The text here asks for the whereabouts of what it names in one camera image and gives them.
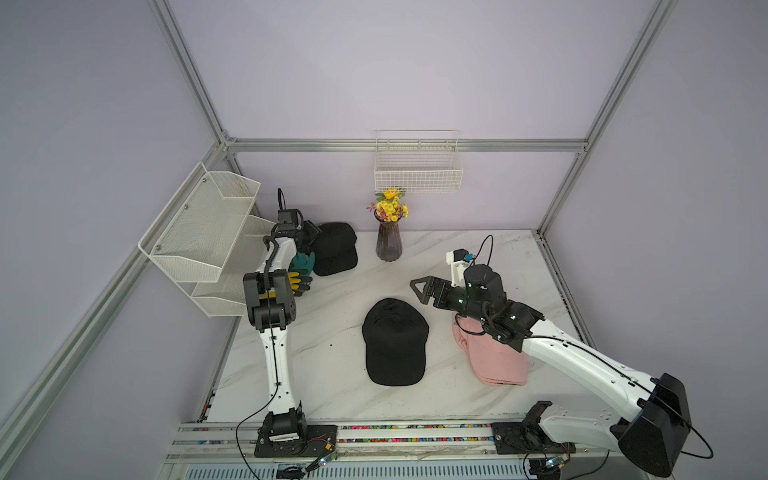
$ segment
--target robotic arm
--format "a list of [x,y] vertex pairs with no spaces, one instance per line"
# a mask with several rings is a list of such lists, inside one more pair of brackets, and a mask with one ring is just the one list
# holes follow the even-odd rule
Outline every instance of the robotic arm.
[[690,431],[683,383],[666,373],[652,378],[569,336],[537,310],[508,300],[501,276],[487,265],[470,265],[471,258],[467,250],[448,252],[450,282],[434,276],[413,280],[411,288],[421,303],[434,298],[439,309],[479,320],[496,341],[549,363],[620,417],[539,402],[523,422],[521,444],[528,450],[566,442],[620,450],[644,471],[670,476]]
[[277,225],[264,237],[266,259],[256,272],[243,276],[248,320],[259,330],[271,386],[270,410],[259,429],[259,441],[281,450],[307,442],[306,419],[290,382],[287,327],[296,319],[296,301],[288,269],[297,250],[308,247],[319,229],[300,217],[297,209],[278,211]]

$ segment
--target flower vase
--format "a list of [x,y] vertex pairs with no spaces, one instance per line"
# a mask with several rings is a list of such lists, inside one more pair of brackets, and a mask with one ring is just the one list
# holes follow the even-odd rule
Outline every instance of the flower vase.
[[376,241],[376,255],[385,262],[394,262],[402,255],[402,240],[398,222],[379,220],[379,239]]

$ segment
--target black baseball cap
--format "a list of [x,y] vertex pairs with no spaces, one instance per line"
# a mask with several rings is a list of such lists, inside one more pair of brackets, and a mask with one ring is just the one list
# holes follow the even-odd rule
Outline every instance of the black baseball cap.
[[320,234],[312,243],[315,253],[313,271],[318,276],[351,270],[357,266],[357,235],[348,223],[332,222],[319,226]]
[[362,323],[368,376],[379,385],[418,383],[426,367],[429,325],[418,310],[402,300],[380,300]]

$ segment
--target pink cloth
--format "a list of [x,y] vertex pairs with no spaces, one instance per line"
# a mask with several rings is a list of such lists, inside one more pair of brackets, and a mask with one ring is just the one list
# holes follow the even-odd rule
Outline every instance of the pink cloth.
[[456,319],[469,332],[482,332],[479,321],[451,314],[453,338],[467,352],[472,371],[486,385],[525,385],[528,380],[528,356],[508,345],[499,343],[490,335],[469,335],[456,326]]

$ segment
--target white wire basket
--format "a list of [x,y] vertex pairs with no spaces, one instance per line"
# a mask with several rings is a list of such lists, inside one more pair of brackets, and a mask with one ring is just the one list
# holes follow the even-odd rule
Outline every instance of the white wire basket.
[[195,170],[200,168],[202,178],[159,240],[147,245],[148,231],[139,242],[176,283],[219,281],[259,191],[260,183],[250,178],[210,172],[202,164]]
[[255,272],[266,258],[263,237],[274,222],[249,215],[230,259],[216,283],[198,283],[190,297],[208,316],[246,315],[243,275]]
[[464,169],[458,159],[457,131],[379,130],[376,132],[376,192],[458,192]]

